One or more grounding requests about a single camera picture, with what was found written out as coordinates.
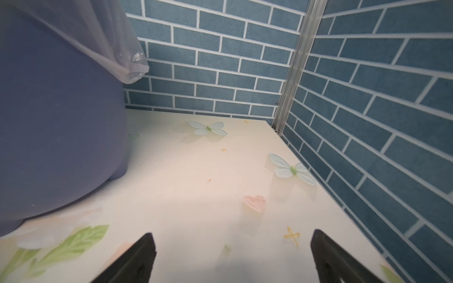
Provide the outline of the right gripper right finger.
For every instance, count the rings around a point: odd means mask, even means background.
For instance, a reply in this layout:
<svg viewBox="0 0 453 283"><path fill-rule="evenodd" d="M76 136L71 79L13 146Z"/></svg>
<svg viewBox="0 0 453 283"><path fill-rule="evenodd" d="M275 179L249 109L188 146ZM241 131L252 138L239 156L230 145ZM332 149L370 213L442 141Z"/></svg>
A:
<svg viewBox="0 0 453 283"><path fill-rule="evenodd" d="M320 229L310 247L321 283L383 283Z"/></svg>

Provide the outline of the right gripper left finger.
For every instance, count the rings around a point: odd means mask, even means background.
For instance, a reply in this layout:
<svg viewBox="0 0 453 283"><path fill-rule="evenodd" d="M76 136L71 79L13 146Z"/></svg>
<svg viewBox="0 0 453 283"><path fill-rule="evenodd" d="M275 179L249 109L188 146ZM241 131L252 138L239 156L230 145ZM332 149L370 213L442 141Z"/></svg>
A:
<svg viewBox="0 0 453 283"><path fill-rule="evenodd" d="M153 235L146 233L92 283L148 283L156 255Z"/></svg>

